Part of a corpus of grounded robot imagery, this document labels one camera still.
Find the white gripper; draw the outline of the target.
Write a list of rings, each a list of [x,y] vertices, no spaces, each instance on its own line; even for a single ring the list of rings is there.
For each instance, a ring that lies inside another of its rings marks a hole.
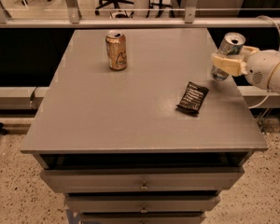
[[[280,89],[279,51],[243,46],[241,55],[213,53],[211,60],[215,67],[234,77],[246,75],[248,71],[246,80],[260,89]]]

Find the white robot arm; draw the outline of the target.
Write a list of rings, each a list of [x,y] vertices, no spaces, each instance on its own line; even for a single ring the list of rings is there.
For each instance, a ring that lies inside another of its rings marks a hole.
[[[280,51],[243,46],[238,55],[213,53],[212,63],[234,77],[244,75],[252,86],[280,95]]]

